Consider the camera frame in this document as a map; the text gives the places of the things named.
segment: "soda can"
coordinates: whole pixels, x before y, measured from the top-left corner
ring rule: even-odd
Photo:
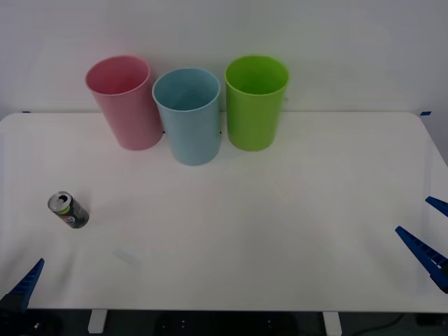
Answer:
[[[59,191],[50,197],[48,208],[73,229],[79,229],[89,221],[89,213],[67,191]]]

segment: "pink cup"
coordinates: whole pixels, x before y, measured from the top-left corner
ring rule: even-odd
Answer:
[[[117,56],[97,63],[85,77],[87,87],[123,148],[147,149],[163,135],[149,75],[149,66],[142,59]]]

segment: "green cup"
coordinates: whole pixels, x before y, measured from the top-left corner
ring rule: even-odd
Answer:
[[[245,151],[259,151],[274,141],[289,73],[269,56],[245,56],[225,71],[229,139]]]

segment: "white wall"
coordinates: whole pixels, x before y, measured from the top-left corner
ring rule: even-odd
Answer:
[[[288,110],[448,113],[448,0],[1,0],[0,109],[95,109],[85,72],[123,53],[221,80],[268,53]]]

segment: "cup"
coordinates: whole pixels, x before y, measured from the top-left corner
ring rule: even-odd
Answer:
[[[218,154],[219,92],[218,79],[204,69],[177,69],[154,83],[153,97],[171,152],[180,163],[203,165]]]
[[[286,86],[287,68],[263,55],[233,61],[225,71],[229,140],[245,151],[272,144]]]
[[[133,151],[154,146],[163,135],[149,77],[148,64],[134,56],[105,59],[85,77],[118,143]]]

